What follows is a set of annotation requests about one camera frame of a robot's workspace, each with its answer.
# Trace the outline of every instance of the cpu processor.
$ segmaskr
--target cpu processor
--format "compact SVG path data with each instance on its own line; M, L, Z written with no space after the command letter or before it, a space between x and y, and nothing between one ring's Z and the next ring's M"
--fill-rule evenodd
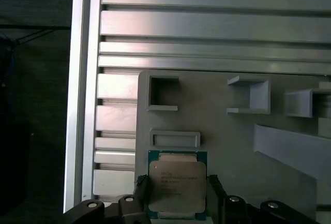
M207 152L149 151L151 218L206 217Z

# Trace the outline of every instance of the screw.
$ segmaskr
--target screw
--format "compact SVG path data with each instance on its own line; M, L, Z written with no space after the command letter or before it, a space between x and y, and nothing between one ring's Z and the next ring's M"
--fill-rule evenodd
M278 208L278 205L277 205L275 202L269 202L269 203L268 203L268 207L271 207L271 208Z
M238 197L230 197L231 202L238 202L239 198Z
M94 202L92 202L92 203L90 203L90 204L88 205L88 207L96 207L96 206L97 206L97 204L94 203Z

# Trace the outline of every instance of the rectangular slot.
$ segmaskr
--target rectangular slot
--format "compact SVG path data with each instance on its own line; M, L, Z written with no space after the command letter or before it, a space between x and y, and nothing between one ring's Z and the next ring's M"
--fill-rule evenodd
M227 113L270 114L270 81L259 76L237 76L228 80L234 86L233 108Z
M200 147L199 132L151 130L150 140L153 146Z
M178 77L150 76L147 110L178 111L176 96L180 93Z

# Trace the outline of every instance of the gray fixture plate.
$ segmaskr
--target gray fixture plate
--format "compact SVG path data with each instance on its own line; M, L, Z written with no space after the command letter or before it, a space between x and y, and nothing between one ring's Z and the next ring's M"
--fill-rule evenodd
M138 84L136 173L147 174L148 151L208 151L207 174L217 174L229 194L239 195L253 205L277 199L314 218L316 180L272 158L254 152L254 124L289 131L318 133L318 119L284 116L284 92L318 88L321 77L263 75L270 81L270 114L227 114L241 107L249 88L228 85L247 73L195 71L143 71ZM162 104L178 111L148 110L151 76L179 77L174 86L158 88ZM200 147L153 146L151 130L200 132Z

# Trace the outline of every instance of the gray plastic holder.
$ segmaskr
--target gray plastic holder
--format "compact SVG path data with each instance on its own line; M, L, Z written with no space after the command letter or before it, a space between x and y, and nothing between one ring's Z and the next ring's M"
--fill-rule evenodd
M249 88L248 108L227 108L227 113L270 114L270 81L259 76L236 76L228 80L228 85Z
M178 111L178 106L167 105L164 102L163 91L167 88L179 85L179 76L148 76L148 97L146 103L147 111Z
M167 131L152 129L149 133L152 146L200 147L199 132Z
M331 89L286 92L284 98L287 116L331 118Z
M254 150L331 184L331 139L255 124Z

